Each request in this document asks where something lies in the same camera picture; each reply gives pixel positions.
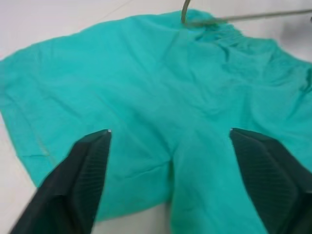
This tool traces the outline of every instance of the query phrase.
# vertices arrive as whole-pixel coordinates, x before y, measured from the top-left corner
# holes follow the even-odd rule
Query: metal rod
[[[258,20],[258,19],[265,19],[265,18],[295,16],[295,15],[312,13],[312,9],[306,9],[306,10],[270,12],[270,13],[243,15],[243,16],[229,16],[229,17],[215,18],[215,19],[188,23],[186,21],[186,13],[187,13],[187,8],[190,2],[191,0],[185,0],[184,2],[183,9],[182,9],[181,22],[187,26],[192,26],[192,27],[202,27],[202,26],[218,24],[218,23],[235,22],[235,21],[243,21],[243,20]]]

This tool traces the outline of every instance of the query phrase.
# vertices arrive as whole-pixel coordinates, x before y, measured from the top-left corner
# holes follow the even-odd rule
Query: white table
[[[159,14],[182,8],[184,0],[2,0],[0,59],[32,43],[70,35],[95,23],[137,14]],[[312,8],[311,0],[192,0],[191,7],[216,16]],[[309,17],[287,17],[235,24],[245,34],[275,38],[288,52],[312,61]],[[0,234],[8,233],[35,187],[16,157],[0,116]],[[166,234],[165,205],[101,222],[95,234]]]

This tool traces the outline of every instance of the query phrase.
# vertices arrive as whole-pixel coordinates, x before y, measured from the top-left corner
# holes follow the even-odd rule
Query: green fabric
[[[265,234],[229,130],[275,137],[312,169],[312,64],[227,24],[179,21],[174,12],[100,23],[1,61],[18,157],[38,186],[74,141],[109,128],[99,220],[171,200],[174,234]]]

